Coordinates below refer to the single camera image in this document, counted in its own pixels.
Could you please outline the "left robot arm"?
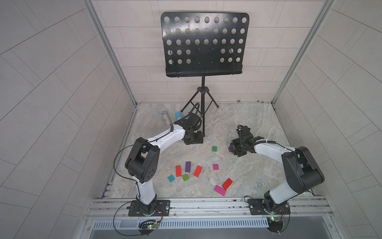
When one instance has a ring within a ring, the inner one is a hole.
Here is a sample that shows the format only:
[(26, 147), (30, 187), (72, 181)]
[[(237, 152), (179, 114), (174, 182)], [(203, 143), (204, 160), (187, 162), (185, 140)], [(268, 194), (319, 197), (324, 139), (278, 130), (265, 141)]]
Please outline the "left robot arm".
[(125, 168), (136, 183), (138, 212), (143, 215), (150, 216), (155, 211), (157, 195), (152, 178), (157, 171), (160, 153), (181, 140), (186, 145), (204, 142), (204, 134), (200, 131), (203, 121), (197, 115), (199, 107), (200, 103), (196, 103), (186, 116), (174, 123), (167, 112), (162, 112), (167, 129), (148, 139), (140, 137), (132, 145)]

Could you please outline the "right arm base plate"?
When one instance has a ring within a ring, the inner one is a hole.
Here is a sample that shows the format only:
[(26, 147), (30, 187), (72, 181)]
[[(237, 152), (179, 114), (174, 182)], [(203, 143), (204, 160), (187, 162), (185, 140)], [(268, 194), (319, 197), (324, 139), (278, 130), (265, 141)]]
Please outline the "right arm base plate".
[(251, 215), (289, 215), (290, 214), (290, 205), (288, 201), (285, 201), (281, 204), (272, 205), (268, 207), (264, 203), (264, 199), (247, 199)]

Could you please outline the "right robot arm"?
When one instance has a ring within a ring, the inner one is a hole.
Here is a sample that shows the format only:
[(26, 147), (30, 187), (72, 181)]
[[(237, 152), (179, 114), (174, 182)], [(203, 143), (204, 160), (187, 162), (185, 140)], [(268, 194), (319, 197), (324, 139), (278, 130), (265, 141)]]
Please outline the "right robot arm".
[(276, 141), (254, 137), (250, 128), (243, 125), (238, 125), (236, 132), (238, 138), (229, 146), (234, 155), (261, 154), (281, 163), (284, 168), (285, 181), (264, 194), (262, 204), (268, 214), (277, 212), (284, 202), (324, 182), (324, 175), (308, 148), (287, 148)]

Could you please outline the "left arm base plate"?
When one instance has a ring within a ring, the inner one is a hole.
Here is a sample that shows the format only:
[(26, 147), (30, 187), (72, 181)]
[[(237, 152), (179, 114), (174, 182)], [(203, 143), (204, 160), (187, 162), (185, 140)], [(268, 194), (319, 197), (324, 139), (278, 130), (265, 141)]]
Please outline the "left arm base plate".
[(154, 199), (150, 204), (146, 205), (139, 200), (134, 200), (126, 208), (129, 210), (129, 217), (169, 216), (170, 203), (170, 200)]

